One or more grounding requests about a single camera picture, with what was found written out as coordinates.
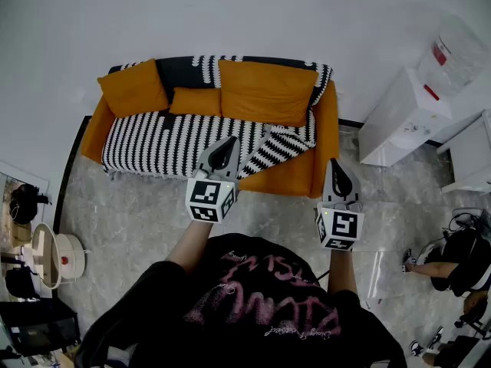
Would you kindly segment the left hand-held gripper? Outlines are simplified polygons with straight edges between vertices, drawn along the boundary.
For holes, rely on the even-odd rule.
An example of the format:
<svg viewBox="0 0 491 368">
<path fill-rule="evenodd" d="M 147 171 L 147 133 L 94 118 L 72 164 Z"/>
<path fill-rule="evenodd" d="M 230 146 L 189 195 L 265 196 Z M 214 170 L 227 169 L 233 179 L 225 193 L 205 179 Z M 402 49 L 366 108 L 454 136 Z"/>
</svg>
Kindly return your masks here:
<svg viewBox="0 0 491 368">
<path fill-rule="evenodd" d="M 196 164 L 196 179 L 189 178 L 185 205 L 193 221 L 221 224 L 238 195 L 236 179 L 240 141 L 228 136 L 208 146 Z"/>
</svg>

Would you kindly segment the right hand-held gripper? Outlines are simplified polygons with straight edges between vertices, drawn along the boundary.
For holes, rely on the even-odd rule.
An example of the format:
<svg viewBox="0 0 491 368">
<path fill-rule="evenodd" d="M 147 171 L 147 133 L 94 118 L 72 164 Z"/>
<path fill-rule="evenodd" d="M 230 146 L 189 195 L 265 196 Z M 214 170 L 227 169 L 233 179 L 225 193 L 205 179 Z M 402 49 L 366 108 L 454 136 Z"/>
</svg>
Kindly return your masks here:
<svg viewBox="0 0 491 368">
<path fill-rule="evenodd" d="M 315 224 L 323 248 L 350 251 L 362 235 L 364 213 L 338 209 L 326 202 L 342 198 L 357 202 L 361 197 L 361 183 L 355 173 L 342 161 L 331 158 L 326 166 L 322 198 L 317 204 Z"/>
</svg>

